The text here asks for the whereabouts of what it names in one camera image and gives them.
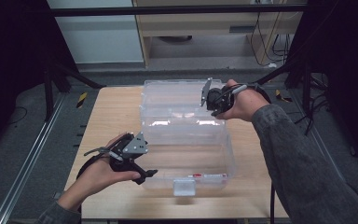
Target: black cable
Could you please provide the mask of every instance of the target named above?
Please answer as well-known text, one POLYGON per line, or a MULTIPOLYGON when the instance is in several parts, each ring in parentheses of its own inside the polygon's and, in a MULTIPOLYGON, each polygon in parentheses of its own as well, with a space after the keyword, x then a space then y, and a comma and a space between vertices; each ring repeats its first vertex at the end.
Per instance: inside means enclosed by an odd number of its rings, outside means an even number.
POLYGON ((313 114, 316 112, 319 112, 320 109, 325 106, 328 105, 327 100, 323 100, 320 103, 318 103, 317 105, 315 105, 315 102, 320 98, 325 96, 325 93, 323 92, 322 94, 316 96, 314 99, 312 99, 312 104, 310 106, 310 112, 309 114, 305 115, 304 117, 302 117, 301 119, 297 120, 294 122, 294 124, 298 124, 299 122, 301 122, 303 119, 309 119, 306 131, 304 132, 305 135, 308 135, 308 133, 310 132, 312 126, 313 126, 313 114))
POLYGON ((274 43, 272 44, 272 53, 275 54, 276 56, 282 57, 284 54, 279 54, 278 52, 284 52, 285 49, 275 49, 275 46, 278 42, 278 38, 280 39, 281 42, 281 35, 276 35, 274 43))
POLYGON ((271 183, 271 198, 269 202, 269 223, 275 223, 275 188, 271 183))
POLYGON ((316 88, 322 91, 327 90, 327 85, 324 83, 324 77, 322 77, 322 80, 319 80, 318 78, 311 76, 310 77, 313 83, 316 85, 316 88))
MULTIPOLYGON (((269 54, 267 53, 267 48, 266 48, 266 44, 264 43, 264 38, 263 36, 261 35, 261 30, 260 30, 260 25, 259 25, 259 21, 260 21, 260 12, 257 13, 257 19, 255 21, 255 28, 252 32, 252 35, 251 35, 251 46, 252 46, 252 51, 254 52, 254 55, 255 55, 255 49, 253 47, 253 37, 254 37, 254 33, 255 33, 255 29, 257 27, 257 30, 258 30, 258 33, 260 34, 260 39, 261 39, 261 43, 263 44, 263 48, 264 48, 264 53, 266 54, 267 58, 270 59, 273 63, 277 63, 277 62, 280 62, 281 60, 274 60, 274 59, 271 59, 269 57, 269 54)), ((262 64, 260 63, 258 60, 256 60, 257 63, 261 66, 266 66, 267 64, 262 64)))
POLYGON ((286 35, 286 40, 284 44, 283 63, 286 63, 287 56, 289 55, 290 42, 291 42, 290 35, 286 35))
POLYGON ((16 106, 16 109, 23 109, 24 112, 25 112, 24 115, 22 115, 22 117, 17 119, 17 120, 9 122, 7 125, 15 124, 15 123, 19 122, 20 120, 24 119, 27 116, 27 114, 28 114, 27 108, 25 108, 23 106, 16 106))

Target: wooden table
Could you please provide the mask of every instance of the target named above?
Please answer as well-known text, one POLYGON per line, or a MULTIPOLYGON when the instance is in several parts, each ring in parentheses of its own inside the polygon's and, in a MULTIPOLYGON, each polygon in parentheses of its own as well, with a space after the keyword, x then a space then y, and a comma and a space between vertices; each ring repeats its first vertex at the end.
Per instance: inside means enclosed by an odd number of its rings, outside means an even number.
MULTIPOLYGON (((83 154, 105 144, 119 133, 141 131, 139 105, 143 87, 109 87, 100 90, 77 152, 66 189, 90 158, 83 154)), ((253 125, 229 120, 236 175, 222 190, 198 190, 195 197, 174 197, 172 190, 144 189, 132 181, 117 183, 88 197, 82 218, 163 219, 269 217, 271 182, 253 125)), ((275 217, 287 217, 279 200, 275 217)))

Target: gray sweater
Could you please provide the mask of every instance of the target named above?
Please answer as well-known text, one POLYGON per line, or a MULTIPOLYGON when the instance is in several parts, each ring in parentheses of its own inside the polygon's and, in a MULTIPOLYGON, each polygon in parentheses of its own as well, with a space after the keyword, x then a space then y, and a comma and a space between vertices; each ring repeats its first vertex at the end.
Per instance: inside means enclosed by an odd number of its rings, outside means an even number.
MULTIPOLYGON (((252 123, 274 188, 293 223, 358 224, 358 195, 279 106, 260 108, 252 123)), ((37 223, 79 219, 79 213, 54 203, 37 223)))

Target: plastic storage box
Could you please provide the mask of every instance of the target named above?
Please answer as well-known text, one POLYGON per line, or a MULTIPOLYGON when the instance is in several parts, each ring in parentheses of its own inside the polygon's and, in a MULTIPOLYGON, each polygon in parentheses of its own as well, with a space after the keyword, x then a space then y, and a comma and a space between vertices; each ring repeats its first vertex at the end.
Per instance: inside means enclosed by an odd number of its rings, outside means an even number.
MULTIPOLYGON (((235 164, 226 122, 200 106, 206 80, 147 80, 140 105, 147 155, 144 168, 158 169, 143 183, 146 189, 173 189, 191 196, 196 189, 222 189, 235 164)), ((223 87, 213 80, 211 88, 223 87)))

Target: hand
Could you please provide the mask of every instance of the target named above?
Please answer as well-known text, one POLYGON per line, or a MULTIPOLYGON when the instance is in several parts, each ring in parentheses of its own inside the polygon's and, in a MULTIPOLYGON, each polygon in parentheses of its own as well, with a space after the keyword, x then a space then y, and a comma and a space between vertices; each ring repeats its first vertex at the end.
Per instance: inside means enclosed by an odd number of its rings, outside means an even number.
MULTIPOLYGON (((231 87, 237 82, 230 79, 226 86, 231 87)), ((225 113, 216 116, 217 119, 243 119, 251 121, 252 116, 259 108, 269 105, 269 102, 257 91, 246 89, 235 95, 234 105, 225 113)))
MULTIPOLYGON (((123 134, 109 141, 108 146, 118 140, 123 134)), ((76 211, 78 207, 92 194, 120 181, 133 180, 141 177, 137 172, 114 172, 109 165, 109 155, 89 166, 78 180, 61 196, 58 204, 67 210, 76 211)))

